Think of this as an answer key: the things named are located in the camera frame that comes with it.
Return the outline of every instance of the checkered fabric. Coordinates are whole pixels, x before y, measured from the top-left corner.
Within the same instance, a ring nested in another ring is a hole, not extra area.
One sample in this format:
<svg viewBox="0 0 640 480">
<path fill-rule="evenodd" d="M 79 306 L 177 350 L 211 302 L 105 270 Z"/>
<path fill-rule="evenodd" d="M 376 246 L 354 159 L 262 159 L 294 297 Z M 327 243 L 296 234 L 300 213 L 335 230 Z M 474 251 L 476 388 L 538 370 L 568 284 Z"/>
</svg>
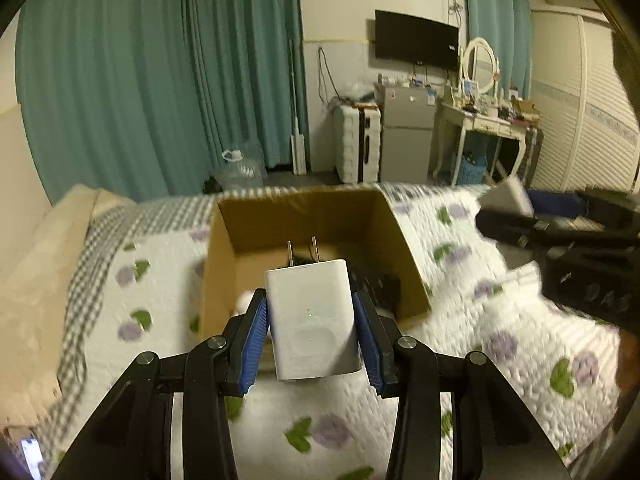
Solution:
<svg viewBox="0 0 640 480">
<path fill-rule="evenodd" d="M 437 196 L 444 191 L 450 190 L 449 187 L 439 188 L 412 184 L 352 185 L 345 187 L 377 187 L 382 190 L 392 203 L 425 196 Z M 465 189 L 476 196 L 480 196 L 488 187 L 468 186 Z M 62 357 L 58 368 L 58 382 L 63 398 L 52 407 L 48 418 L 33 429 L 40 443 L 44 458 L 41 466 L 42 470 L 50 470 L 48 464 L 59 460 L 59 457 L 53 456 L 54 450 L 57 449 L 57 444 L 67 437 L 76 416 L 76 409 L 86 381 L 84 342 L 92 332 L 95 321 L 100 315 L 104 282 L 118 248 L 147 235 L 205 227 L 210 223 L 213 204 L 222 198 L 232 196 L 270 196 L 286 192 L 295 192 L 295 189 L 267 187 L 190 198 L 165 198 L 141 205 L 120 206 L 107 211 L 92 222 L 68 290 Z M 602 443 L 596 441 L 591 446 L 591 448 L 598 451 L 598 456 L 587 456 L 585 458 L 583 453 L 578 458 L 582 474 L 584 474 L 584 465 L 596 463 L 610 444 L 610 431 L 605 431 L 604 434 L 606 435 L 603 436 Z M 24 462 L 21 450 L 15 447 L 15 444 L 12 447 Z"/>
</svg>

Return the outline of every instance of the floor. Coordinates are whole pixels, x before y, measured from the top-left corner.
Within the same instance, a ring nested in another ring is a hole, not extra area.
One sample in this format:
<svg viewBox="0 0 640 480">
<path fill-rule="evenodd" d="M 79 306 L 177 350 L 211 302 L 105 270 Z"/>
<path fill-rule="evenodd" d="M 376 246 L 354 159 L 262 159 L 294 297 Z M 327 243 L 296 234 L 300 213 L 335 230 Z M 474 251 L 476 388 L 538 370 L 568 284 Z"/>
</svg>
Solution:
<svg viewBox="0 0 640 480">
<path fill-rule="evenodd" d="M 294 175 L 290 171 L 274 171 L 269 173 L 264 183 L 265 186 L 282 187 L 337 186 L 338 184 L 341 184 L 338 174 L 330 171 L 306 175 Z"/>
</svg>

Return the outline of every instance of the white suitcase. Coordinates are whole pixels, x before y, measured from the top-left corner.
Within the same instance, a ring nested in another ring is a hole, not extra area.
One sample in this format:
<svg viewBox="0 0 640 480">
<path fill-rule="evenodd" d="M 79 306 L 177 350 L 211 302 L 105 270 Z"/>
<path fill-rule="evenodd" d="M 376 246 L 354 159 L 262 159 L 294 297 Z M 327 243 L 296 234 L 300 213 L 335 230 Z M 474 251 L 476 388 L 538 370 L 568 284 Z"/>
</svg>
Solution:
<svg viewBox="0 0 640 480">
<path fill-rule="evenodd" d="M 377 182 L 380 167 L 380 110 L 369 104 L 334 108 L 335 167 L 345 184 Z"/>
</svg>

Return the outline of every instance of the teal curtain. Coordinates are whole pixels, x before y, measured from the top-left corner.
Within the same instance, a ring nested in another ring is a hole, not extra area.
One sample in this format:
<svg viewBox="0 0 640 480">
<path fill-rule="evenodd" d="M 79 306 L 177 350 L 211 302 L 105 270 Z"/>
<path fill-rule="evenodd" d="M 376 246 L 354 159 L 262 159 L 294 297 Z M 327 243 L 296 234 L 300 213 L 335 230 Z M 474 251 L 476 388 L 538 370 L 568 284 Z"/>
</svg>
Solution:
<svg viewBox="0 0 640 480">
<path fill-rule="evenodd" d="M 485 38 L 500 59 L 500 85 L 529 97 L 532 25 L 529 0 L 466 0 L 469 39 Z"/>
<path fill-rule="evenodd" d="M 248 142 L 290 162 L 290 57 L 306 132 L 300 29 L 298 0 L 27 0 L 16 86 L 49 199 L 78 182 L 196 194 Z"/>
</svg>

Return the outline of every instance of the flat screen tv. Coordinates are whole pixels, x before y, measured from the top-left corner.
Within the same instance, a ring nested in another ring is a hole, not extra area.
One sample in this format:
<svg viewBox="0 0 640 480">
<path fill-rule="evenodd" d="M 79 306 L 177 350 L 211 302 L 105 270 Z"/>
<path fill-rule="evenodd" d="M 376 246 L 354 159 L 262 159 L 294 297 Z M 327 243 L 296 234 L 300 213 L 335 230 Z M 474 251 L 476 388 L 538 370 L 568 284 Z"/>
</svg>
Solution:
<svg viewBox="0 0 640 480">
<path fill-rule="evenodd" d="M 458 28 L 376 10 L 376 57 L 458 69 Z"/>
</svg>

